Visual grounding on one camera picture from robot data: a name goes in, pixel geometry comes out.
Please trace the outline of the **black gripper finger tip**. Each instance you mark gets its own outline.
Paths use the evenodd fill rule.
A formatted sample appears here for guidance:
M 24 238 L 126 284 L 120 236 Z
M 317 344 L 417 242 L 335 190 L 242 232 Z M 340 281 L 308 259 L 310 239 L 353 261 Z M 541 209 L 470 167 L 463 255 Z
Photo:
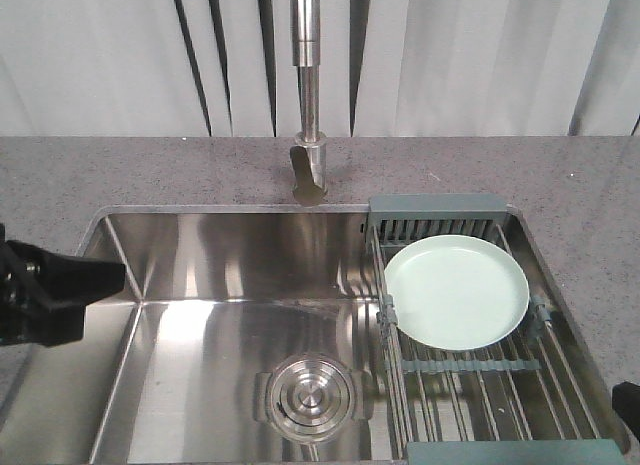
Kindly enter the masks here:
M 624 381 L 612 388 L 612 407 L 635 438 L 640 438 L 640 386 Z

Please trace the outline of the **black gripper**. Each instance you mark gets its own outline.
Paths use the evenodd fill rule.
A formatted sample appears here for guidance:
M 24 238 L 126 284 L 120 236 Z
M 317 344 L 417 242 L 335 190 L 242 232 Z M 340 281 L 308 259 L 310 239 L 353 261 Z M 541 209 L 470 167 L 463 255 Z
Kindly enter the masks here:
M 47 308 L 31 300 L 9 256 L 15 256 L 26 275 L 57 302 L 93 303 L 121 292 L 125 285 L 125 265 L 121 262 L 61 255 L 7 241 L 5 226 L 1 225 L 2 345 L 59 346 L 79 341 L 84 336 L 86 315 L 85 306 Z

